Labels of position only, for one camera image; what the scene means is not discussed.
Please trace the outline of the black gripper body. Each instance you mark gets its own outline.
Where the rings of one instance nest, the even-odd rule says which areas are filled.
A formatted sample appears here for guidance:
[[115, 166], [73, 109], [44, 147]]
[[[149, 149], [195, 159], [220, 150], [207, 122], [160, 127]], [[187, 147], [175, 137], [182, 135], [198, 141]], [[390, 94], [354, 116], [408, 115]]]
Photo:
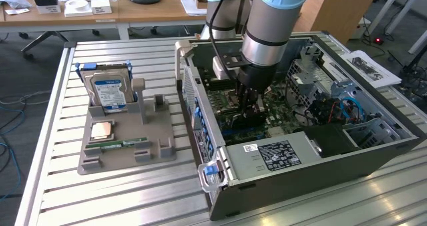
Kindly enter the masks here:
[[264, 93], [271, 86], [278, 66], [258, 66], [255, 64], [243, 66], [238, 72], [236, 89], [240, 93], [250, 89], [259, 94]]

